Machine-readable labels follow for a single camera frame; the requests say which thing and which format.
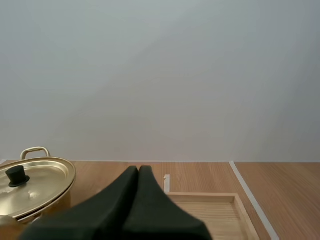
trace pot handle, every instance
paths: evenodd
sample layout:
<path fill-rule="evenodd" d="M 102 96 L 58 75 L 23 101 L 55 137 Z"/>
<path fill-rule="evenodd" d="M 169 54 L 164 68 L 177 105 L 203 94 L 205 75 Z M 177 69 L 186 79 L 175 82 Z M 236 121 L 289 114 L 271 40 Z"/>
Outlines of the pot handle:
<path fill-rule="evenodd" d="M 25 160 L 28 153 L 38 152 L 38 151 L 44 151 L 44 152 L 45 152 L 45 156 L 46 156 L 46 157 L 50 157 L 50 152 L 48 151 L 48 149 L 46 149 L 46 148 L 43 147 L 43 146 L 35 146 L 35 147 L 30 147 L 30 148 L 24 150 L 24 151 L 21 153 L 20 158 L 21 158 L 21 160 Z"/>

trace wooden tray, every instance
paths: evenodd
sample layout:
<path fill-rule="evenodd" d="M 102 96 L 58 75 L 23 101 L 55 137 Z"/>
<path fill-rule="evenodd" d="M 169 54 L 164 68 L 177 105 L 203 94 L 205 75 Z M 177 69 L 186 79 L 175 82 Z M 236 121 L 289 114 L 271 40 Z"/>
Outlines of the wooden tray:
<path fill-rule="evenodd" d="M 203 221 L 214 240 L 259 236 L 236 193 L 167 192 L 180 208 Z"/>

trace wooden table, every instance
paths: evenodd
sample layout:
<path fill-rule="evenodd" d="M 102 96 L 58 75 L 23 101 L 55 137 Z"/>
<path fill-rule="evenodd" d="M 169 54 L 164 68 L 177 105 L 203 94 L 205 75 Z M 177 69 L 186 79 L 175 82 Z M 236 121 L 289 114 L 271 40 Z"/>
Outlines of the wooden table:
<path fill-rule="evenodd" d="M 228 162 L 73 163 L 77 169 L 77 180 L 71 190 L 73 206 L 107 187 L 127 167 L 150 165 L 162 188 L 164 176 L 170 174 L 172 192 L 238 193 L 259 237 L 270 239 Z M 236 163 L 236 166 L 281 239 L 320 239 L 320 163 Z"/>
<path fill-rule="evenodd" d="M 320 239 L 320 163 L 236 163 L 281 239 Z"/>

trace wooden surface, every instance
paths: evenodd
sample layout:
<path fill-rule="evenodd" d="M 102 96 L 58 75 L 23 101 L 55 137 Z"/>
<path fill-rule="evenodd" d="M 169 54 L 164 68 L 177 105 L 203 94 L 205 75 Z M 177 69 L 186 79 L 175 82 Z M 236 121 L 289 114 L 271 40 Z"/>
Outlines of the wooden surface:
<path fill-rule="evenodd" d="M 320 239 L 320 163 L 236 163 L 280 239 Z"/>
<path fill-rule="evenodd" d="M 203 221 L 215 240 L 258 240 L 237 193 L 169 192 L 181 209 Z"/>
<path fill-rule="evenodd" d="M 72 204 L 90 198 L 112 183 L 129 166 L 141 163 L 73 161 L 77 180 L 71 190 Z M 170 174 L 170 191 L 187 193 L 237 193 L 260 237 L 270 239 L 264 225 L 249 201 L 228 162 L 212 163 L 143 163 L 152 166 L 163 189 L 164 176 Z"/>

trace gold pot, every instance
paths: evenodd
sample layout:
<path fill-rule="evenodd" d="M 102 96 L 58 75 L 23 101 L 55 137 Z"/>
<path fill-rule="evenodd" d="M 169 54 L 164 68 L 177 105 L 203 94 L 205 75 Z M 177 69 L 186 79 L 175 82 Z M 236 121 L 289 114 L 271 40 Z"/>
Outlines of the gold pot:
<path fill-rule="evenodd" d="M 28 153 L 36 151 L 44 151 L 46 157 L 26 159 Z M 75 180 L 76 168 L 70 161 L 51 157 L 44 147 L 24 150 L 20 161 L 0 167 L 0 226 L 13 220 L 31 223 L 70 208 Z"/>

